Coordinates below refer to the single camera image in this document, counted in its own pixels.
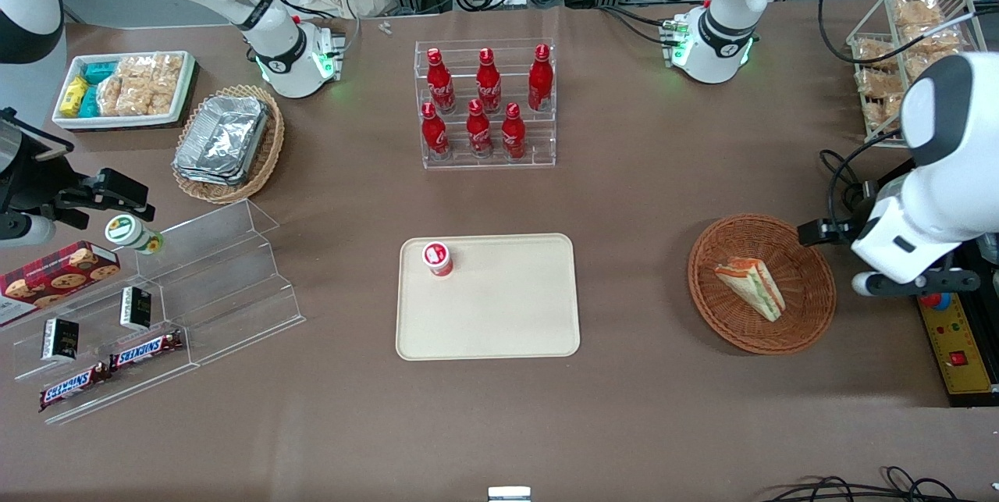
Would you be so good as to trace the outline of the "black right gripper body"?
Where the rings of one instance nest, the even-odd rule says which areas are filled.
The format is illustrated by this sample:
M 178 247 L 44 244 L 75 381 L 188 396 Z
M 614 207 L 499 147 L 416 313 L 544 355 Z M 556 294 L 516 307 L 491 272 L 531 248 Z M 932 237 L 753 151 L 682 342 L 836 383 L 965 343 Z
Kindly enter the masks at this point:
M 61 213 L 60 193 L 76 186 L 65 157 L 39 141 L 40 132 L 2 110 L 1 246 L 47 243 Z

